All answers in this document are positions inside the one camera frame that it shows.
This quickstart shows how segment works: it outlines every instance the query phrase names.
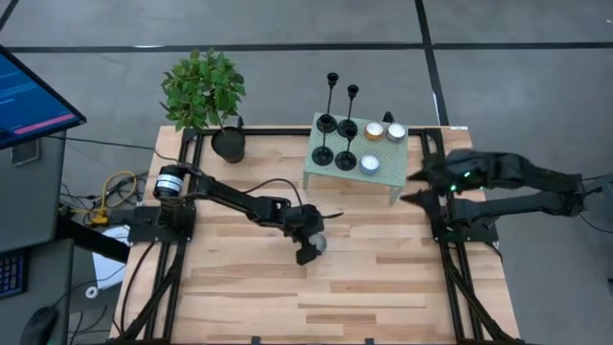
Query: small table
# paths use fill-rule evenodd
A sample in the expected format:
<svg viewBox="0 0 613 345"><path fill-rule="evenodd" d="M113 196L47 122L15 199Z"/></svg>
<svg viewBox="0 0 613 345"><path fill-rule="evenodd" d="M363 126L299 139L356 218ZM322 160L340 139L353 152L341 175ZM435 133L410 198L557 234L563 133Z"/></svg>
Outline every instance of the small table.
<svg viewBox="0 0 613 345"><path fill-rule="evenodd" d="M258 134L247 136L245 158L227 164L211 149L207 136L200 168L239 190L282 177L303 183L308 138L279 134L292 127L246 126ZM445 150L470 148L465 129L441 127ZM181 132L163 126L156 148L177 157ZM420 138L409 136L406 175L420 169ZM195 145L188 147L192 157ZM147 205L159 204L152 190L160 168L171 164L153 157L145 192ZM404 192L427 188L406 182ZM441 250L432 239L428 217L405 202L390 206L386 187L343 179L313 176L303 202L313 203L326 219L328 250L304 266L295 263L296 243L277 229L263 228L234 210L197 201L193 239L187 246L178 304L171 336L173 344L249 344L260 336L264 344L455 344ZM271 183L254 196L280 196L296 202L289 186ZM480 191L463 197L484 200ZM498 256L482 243L466 245L475 293L500 327L518 336L505 272ZM147 243L134 245L125 269L120 301ZM134 278L126 304L126 324L151 294L161 245L155 244ZM461 296L465 335L472 330L467 304ZM155 336L161 336L166 299L158 311ZM121 306L116 309L119 320ZM117 335L113 329L111 336Z"/></svg>
<svg viewBox="0 0 613 345"><path fill-rule="evenodd" d="M312 174L324 176L347 178L356 181L364 181L390 186L390 205L394 204L406 185L406 169L409 165L409 147L406 144L407 137L400 143L391 143L386 138L379 141L366 139L364 135L366 124L373 120L352 118L357 125L357 135L352 140L350 151L355 154L358 160L357 165L350 171L344 172L336 167L334 162L320 166L313 162L311 153L316 148L322 146L324 133L317 130L317 119L322 113L315 113L313 118L312 130L308 139L308 152L305 157L305 168L303 176L303 189L308 189L308 181ZM347 119L343 116L331 115L337 123ZM383 124L384 133L389 124ZM330 148L336 155L338 152L347 149L347 139L338 134L337 131L328 133L326 136L326 147ZM365 154L372 154L379 160L380 168L372 175L366 175L359 169L359 160Z"/></svg>

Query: computer mouse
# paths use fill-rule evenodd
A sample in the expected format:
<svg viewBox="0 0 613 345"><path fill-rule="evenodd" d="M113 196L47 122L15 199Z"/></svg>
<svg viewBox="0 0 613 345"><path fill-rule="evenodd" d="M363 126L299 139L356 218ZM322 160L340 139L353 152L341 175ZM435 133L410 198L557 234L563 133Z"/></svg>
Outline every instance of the computer mouse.
<svg viewBox="0 0 613 345"><path fill-rule="evenodd" d="M21 333L21 345L47 345L57 322L57 310L43 307L37 310Z"/></svg>

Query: monitor screen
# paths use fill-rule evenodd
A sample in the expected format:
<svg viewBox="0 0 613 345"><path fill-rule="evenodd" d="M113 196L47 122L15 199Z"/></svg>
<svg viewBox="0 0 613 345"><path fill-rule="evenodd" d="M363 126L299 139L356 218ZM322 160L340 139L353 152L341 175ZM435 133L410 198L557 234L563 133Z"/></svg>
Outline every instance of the monitor screen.
<svg viewBox="0 0 613 345"><path fill-rule="evenodd" d="M49 85L0 50L0 149L84 122Z"/></svg>

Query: wooden table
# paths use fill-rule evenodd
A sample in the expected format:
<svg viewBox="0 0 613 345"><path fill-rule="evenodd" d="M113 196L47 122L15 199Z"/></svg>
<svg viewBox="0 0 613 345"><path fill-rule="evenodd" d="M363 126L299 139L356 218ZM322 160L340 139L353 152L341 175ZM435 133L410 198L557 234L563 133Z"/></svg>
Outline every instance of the wooden table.
<svg viewBox="0 0 613 345"><path fill-rule="evenodd" d="M469 148L467 130L442 127L446 150ZM181 133L160 129L156 148L176 157ZM229 165L216 156L207 137L200 168L237 189L283 177L302 185L306 136L249 136L245 158ZM407 174L420 168L418 138L409 140ZM146 189L147 204L164 165L153 156ZM405 193L426 188L407 184ZM193 241L188 245L177 303L172 343L455 343L443 277L440 249L421 208L388 204L385 186L312 176L305 202L322 214L344 212L326 220L329 248L315 262L295 264L298 244L277 229L261 228L236 211L198 201ZM296 202L285 184L270 184L254 195L282 196ZM481 192L463 197L485 199ZM125 283L146 244L132 247ZM466 248L477 295L507 333L518 336L500 259L481 243ZM126 323L151 294L159 244L144 261L130 292ZM466 336L472 331L467 306L459 293ZM166 301L160 304L156 335L161 335ZM121 304L116 310L119 321Z"/></svg>

